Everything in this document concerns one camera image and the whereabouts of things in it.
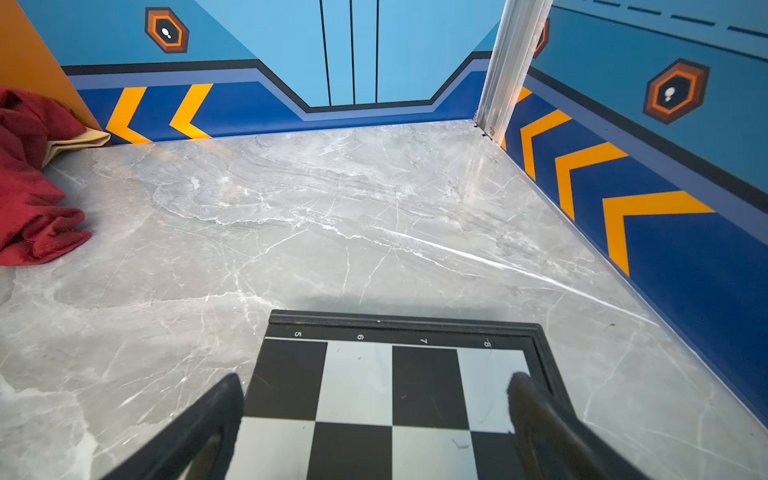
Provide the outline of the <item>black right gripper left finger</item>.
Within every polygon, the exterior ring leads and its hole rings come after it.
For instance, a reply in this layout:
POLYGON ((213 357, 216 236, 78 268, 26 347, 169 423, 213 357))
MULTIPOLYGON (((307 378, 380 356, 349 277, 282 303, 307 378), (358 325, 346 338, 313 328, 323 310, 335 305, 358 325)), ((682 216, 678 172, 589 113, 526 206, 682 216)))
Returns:
POLYGON ((230 373, 105 477, 223 479, 243 414, 241 382, 230 373))

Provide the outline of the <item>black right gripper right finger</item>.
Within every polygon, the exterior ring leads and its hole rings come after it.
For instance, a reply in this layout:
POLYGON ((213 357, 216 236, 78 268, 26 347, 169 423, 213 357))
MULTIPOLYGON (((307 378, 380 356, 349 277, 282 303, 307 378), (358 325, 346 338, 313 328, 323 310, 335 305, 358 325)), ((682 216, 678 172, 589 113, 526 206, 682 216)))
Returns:
POLYGON ((523 372, 507 390, 526 479, 645 479, 546 389, 523 372))

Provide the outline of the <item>red fuzzy cloth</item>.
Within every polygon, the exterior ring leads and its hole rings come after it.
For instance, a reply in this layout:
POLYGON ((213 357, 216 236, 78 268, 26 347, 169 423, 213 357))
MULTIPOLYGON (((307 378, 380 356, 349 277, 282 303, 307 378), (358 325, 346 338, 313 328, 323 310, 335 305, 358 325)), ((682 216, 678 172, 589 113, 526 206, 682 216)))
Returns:
POLYGON ((63 207, 65 193, 41 172, 48 143, 86 132, 72 113, 47 97, 1 89, 1 264, 48 263, 91 238, 86 216, 63 207))

